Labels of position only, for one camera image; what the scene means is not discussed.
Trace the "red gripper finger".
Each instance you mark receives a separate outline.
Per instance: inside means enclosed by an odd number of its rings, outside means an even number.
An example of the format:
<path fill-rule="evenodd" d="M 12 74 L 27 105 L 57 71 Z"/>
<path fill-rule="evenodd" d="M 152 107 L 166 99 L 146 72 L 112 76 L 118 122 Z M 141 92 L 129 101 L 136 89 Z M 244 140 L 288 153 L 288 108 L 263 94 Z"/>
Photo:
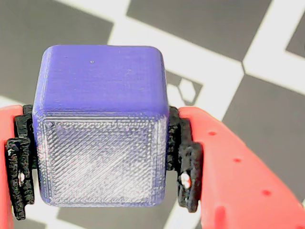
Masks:
<path fill-rule="evenodd" d="M 0 227 L 13 228 L 13 216 L 25 219 L 25 206 L 34 203 L 31 141 L 32 106 L 12 105 L 0 110 Z"/>
<path fill-rule="evenodd" d="M 196 107 L 170 107 L 167 169 L 178 204 L 201 210 L 204 229 L 302 229 L 292 191 L 224 123 Z"/>

